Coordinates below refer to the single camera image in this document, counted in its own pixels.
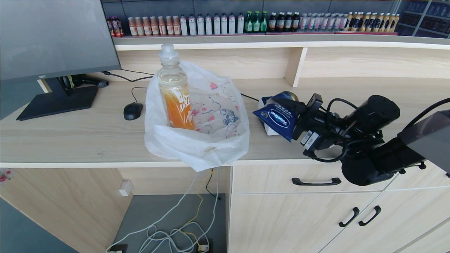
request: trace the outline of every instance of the bottle cap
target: bottle cap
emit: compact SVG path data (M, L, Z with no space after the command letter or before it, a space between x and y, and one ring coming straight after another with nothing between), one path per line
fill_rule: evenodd
M180 62L180 57L178 55L178 52L175 51L173 44L161 45L159 59L162 64L175 64Z

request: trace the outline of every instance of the monitor stand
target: monitor stand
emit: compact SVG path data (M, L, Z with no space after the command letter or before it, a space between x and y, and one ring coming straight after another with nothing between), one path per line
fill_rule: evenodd
M98 90L97 85L66 90L58 77L46 81L52 92L34 97L17 120L88 109Z

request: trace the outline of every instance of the green bottle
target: green bottle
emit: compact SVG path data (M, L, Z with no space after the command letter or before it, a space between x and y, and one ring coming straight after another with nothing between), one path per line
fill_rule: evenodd
M267 16L267 12L266 12L266 11L263 11L263 12L262 12L261 21L260 21L260 31L261 31L261 32L266 32L266 31L267 31L267 21L266 21L266 16Z
M252 32L253 25L252 25L252 12L247 11L247 21L245 21L245 31L246 32Z
M255 16L253 17L253 32L259 32L259 11L255 11Z

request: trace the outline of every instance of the black handle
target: black handle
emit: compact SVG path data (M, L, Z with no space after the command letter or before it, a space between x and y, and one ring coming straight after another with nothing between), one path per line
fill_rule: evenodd
M339 179L339 177L334 177L331 179L331 183L318 183L318 184L314 184L314 183L303 183L300 178L297 177L293 177L292 178L292 183L295 185L339 185L342 181Z
M345 224L341 221L339 223L339 227L347 226L352 220L354 220L356 218L356 216L358 216L359 213L360 213L360 210L358 208L353 208L353 217L350 218L350 220L348 220L347 223L345 223Z
M360 226L365 226L365 225L369 224L369 222L371 222L373 219L375 219L376 216L378 216L378 214L381 213L381 207L380 206L376 206L376 207L374 207L374 209L375 209L375 215L372 218L370 218L370 220L368 220L366 223L364 223L363 221L358 222L358 224Z

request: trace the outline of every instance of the computer mouse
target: computer mouse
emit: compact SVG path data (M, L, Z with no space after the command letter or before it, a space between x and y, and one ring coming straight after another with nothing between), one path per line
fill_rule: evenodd
M144 106L141 103L136 102L127 104L123 109L123 117L126 120L135 120L140 117L140 113L142 112L143 107Z

